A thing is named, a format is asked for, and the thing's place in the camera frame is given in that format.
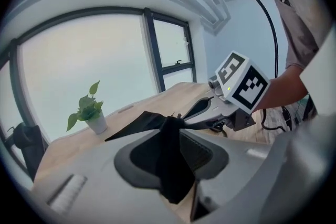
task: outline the potted plant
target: potted plant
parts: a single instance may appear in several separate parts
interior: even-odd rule
[[[67,131],[76,124],[77,120],[85,121],[96,134],[101,134],[107,129],[106,120],[101,110],[103,102],[97,102],[95,97],[93,97],[97,92],[99,82],[90,87],[89,94],[91,96],[87,94],[79,99],[77,113],[69,116]]]

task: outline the wooden table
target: wooden table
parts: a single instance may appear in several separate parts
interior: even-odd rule
[[[209,90],[207,84],[178,83],[156,96],[142,100],[108,115],[106,117],[108,128],[100,135],[96,135],[90,128],[86,128],[75,134],[52,141],[42,158],[34,180],[34,186],[38,184],[39,180],[52,173],[56,168],[69,162],[77,154],[104,143],[105,139],[114,135],[134,121],[143,111],[155,112],[162,114],[163,116],[172,114],[177,116],[178,113],[184,115],[192,105]],[[238,132],[234,132],[233,130],[224,127],[228,138],[266,143],[265,136],[261,131],[260,112],[254,113],[253,118],[257,124]],[[202,130],[202,132],[210,135],[220,135],[211,130]],[[181,203],[178,205],[170,205],[171,208],[186,222],[189,222],[188,216],[190,215],[192,197],[193,190],[191,189]]]

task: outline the black cable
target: black cable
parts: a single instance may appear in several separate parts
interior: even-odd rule
[[[265,15],[268,19],[268,22],[271,26],[271,30],[272,30],[272,34],[273,34],[273,40],[274,40],[274,49],[275,49],[274,76],[275,76],[275,78],[277,78],[278,77],[278,67],[279,67],[279,48],[278,48],[277,34],[275,32],[275,27],[274,27],[274,24],[272,22],[272,19],[269,16],[268,11],[266,10],[266,7],[263,5],[263,3],[260,0],[256,0],[256,2],[259,4],[261,9],[264,11],[264,13],[265,13]],[[289,129],[292,130],[292,119],[291,119],[290,113],[289,113],[289,111],[287,110],[286,107],[282,106],[281,108],[282,108],[282,115],[284,116],[286,124],[289,127]],[[262,122],[261,122],[262,128],[264,128],[265,130],[269,130],[269,131],[281,129],[285,132],[285,129],[282,126],[278,126],[278,127],[274,127],[274,128],[266,127],[264,125],[265,120],[266,120],[266,109],[263,109],[263,117],[262,117]]]

